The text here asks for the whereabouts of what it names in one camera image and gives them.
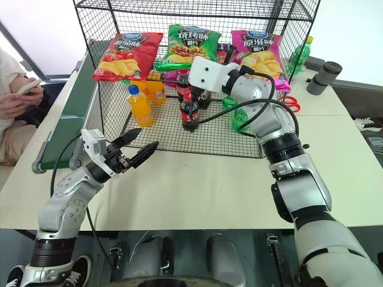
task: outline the metal wire rack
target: metal wire rack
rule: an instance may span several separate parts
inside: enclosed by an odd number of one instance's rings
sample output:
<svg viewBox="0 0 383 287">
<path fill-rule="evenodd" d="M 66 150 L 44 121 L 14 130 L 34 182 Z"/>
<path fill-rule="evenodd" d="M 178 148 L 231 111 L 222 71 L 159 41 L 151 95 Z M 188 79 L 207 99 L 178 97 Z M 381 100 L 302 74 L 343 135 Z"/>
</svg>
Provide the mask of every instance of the metal wire rack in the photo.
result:
<svg viewBox="0 0 383 287">
<path fill-rule="evenodd" d="M 320 0 L 73 0 L 78 21 L 83 31 L 88 51 L 94 67 L 107 49 L 110 40 L 116 33 L 128 32 L 162 32 L 163 39 L 157 52 L 160 60 L 166 54 L 168 45 L 168 26 L 171 24 L 196 25 L 214 30 L 222 34 L 219 42 L 231 43 L 232 30 L 245 29 L 283 35 L 284 39 L 279 47 L 282 64 L 287 67 L 295 49 L 303 44 L 311 30 Z M 297 63 L 291 75 L 287 75 L 289 81 L 293 77 Z M 126 128 L 133 126 L 133 120 L 129 120 L 130 108 L 126 101 L 126 86 L 122 83 L 99 83 L 99 100 L 101 106 L 101 120 L 103 133 L 108 140 L 113 140 L 123 133 Z M 166 105 L 169 111 L 166 115 L 172 115 L 172 121 L 168 125 L 160 125 L 161 130 L 172 130 L 178 133 L 181 127 L 178 102 L 168 100 Z M 213 102 L 209 113 L 219 112 L 217 107 L 220 103 Z M 154 116 L 162 113 L 157 108 L 153 110 Z M 193 142 L 195 137 L 210 137 L 214 133 L 226 133 L 227 128 L 223 121 L 217 119 L 212 123 L 214 130 L 210 133 L 208 123 L 199 127 L 199 131 L 190 135 L 191 138 L 182 142 Z M 142 145 L 147 141 L 157 140 L 151 138 L 155 132 L 151 127 L 145 130 L 137 142 Z M 231 152 L 232 149 L 203 149 L 196 144 L 190 147 L 175 148 L 164 143 L 160 148 L 166 150 L 178 150 L 185 152 L 200 152 L 207 154 L 225 154 L 246 157 L 261 157 L 262 150 L 258 146 L 251 154 L 247 152 L 248 139 L 245 136 L 233 134 L 233 139 L 242 144 L 242 152 Z"/>
</svg>

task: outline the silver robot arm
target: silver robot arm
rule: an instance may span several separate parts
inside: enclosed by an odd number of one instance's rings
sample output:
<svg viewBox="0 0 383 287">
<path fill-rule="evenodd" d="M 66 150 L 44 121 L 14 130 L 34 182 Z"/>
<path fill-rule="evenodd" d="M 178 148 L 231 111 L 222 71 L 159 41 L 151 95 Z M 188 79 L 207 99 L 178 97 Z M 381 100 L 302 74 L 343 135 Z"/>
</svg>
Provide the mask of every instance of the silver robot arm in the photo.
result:
<svg viewBox="0 0 383 287">
<path fill-rule="evenodd" d="M 158 142 L 153 142 L 140 149 L 133 158 L 125 157 L 120 148 L 132 142 L 140 131 L 130 130 L 108 146 L 100 131 L 81 131 L 84 149 L 92 162 L 64 177 L 41 209 L 34 252 L 25 267 L 22 287 L 59 283 L 71 274 L 72 253 L 89 201 L 104 182 L 117 178 L 131 167 L 137 168 L 158 146 Z"/>
<path fill-rule="evenodd" d="M 239 103 L 267 99 L 270 83 L 245 75 L 235 63 L 226 66 L 196 57 L 189 82 L 227 94 Z M 265 103 L 244 106 L 251 118 Z M 251 124 L 270 162 L 271 186 L 279 215 L 294 223 L 303 286 L 383 286 L 383 276 L 348 228 L 331 217 L 330 193 L 311 157 L 303 151 L 283 107 L 268 104 Z"/>
</svg>

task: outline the wire mesh basket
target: wire mesh basket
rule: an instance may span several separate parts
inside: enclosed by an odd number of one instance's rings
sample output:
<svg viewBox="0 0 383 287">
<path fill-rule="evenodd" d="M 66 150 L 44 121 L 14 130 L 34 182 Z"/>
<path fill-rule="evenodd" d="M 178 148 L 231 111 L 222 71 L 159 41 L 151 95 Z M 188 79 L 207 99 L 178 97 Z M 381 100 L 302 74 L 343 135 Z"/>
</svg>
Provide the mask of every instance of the wire mesh basket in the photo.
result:
<svg viewBox="0 0 383 287">
<path fill-rule="evenodd" d="M 306 41 L 319 3 L 320 0 L 74 0 L 95 68 L 116 33 L 162 32 L 156 57 L 162 59 L 167 52 L 169 25 L 181 24 L 217 31 L 222 34 L 219 42 L 229 44 L 232 43 L 232 30 L 283 35 L 279 47 L 282 65 L 285 70 L 288 64 L 294 66 L 291 74 L 286 75 L 289 82 L 297 65 L 297 61 L 291 62 L 291 56 Z M 99 82 L 98 92 L 103 133 L 108 140 L 135 127 L 125 84 Z M 158 140 L 160 149 L 170 151 L 263 157 L 255 139 L 240 136 L 228 126 L 230 114 L 213 125 L 200 125 L 194 133 L 183 131 L 179 103 L 172 98 L 177 93 L 173 88 L 167 88 L 166 93 L 170 99 L 165 105 L 152 105 L 155 123 L 145 129 L 135 142 L 136 146 Z M 202 118 L 220 111 L 221 97 L 212 97 Z"/>
</svg>

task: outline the black shoe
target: black shoe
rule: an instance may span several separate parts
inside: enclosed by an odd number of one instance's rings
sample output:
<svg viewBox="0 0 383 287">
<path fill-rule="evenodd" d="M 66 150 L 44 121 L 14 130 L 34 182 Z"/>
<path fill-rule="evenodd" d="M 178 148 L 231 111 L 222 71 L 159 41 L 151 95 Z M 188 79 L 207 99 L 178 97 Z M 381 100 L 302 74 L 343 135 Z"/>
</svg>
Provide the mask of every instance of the black shoe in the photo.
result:
<svg viewBox="0 0 383 287">
<path fill-rule="evenodd" d="M 373 117 L 368 118 L 356 118 L 354 123 L 358 127 L 359 131 L 369 130 L 370 132 L 378 132 L 382 129 L 382 123 Z"/>
<path fill-rule="evenodd" d="M 83 255 L 73 264 L 71 275 L 65 279 L 63 287 L 83 287 L 88 282 L 92 260 Z"/>
<path fill-rule="evenodd" d="M 7 284 L 5 287 L 20 287 L 23 279 L 24 266 L 18 265 L 12 268 L 8 275 Z"/>
</svg>

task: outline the red scissors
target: red scissors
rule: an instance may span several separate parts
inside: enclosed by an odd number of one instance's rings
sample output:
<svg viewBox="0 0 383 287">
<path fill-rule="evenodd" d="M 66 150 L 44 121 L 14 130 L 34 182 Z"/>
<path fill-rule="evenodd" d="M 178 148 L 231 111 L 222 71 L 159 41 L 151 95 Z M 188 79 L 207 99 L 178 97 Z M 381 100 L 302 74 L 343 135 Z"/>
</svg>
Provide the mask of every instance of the red scissors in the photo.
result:
<svg viewBox="0 0 383 287">
<path fill-rule="evenodd" d="M 298 104 L 298 100 L 295 97 L 291 97 L 291 96 L 279 97 L 278 101 L 286 104 L 288 107 L 291 108 L 293 112 L 300 111 L 300 105 Z"/>
</svg>

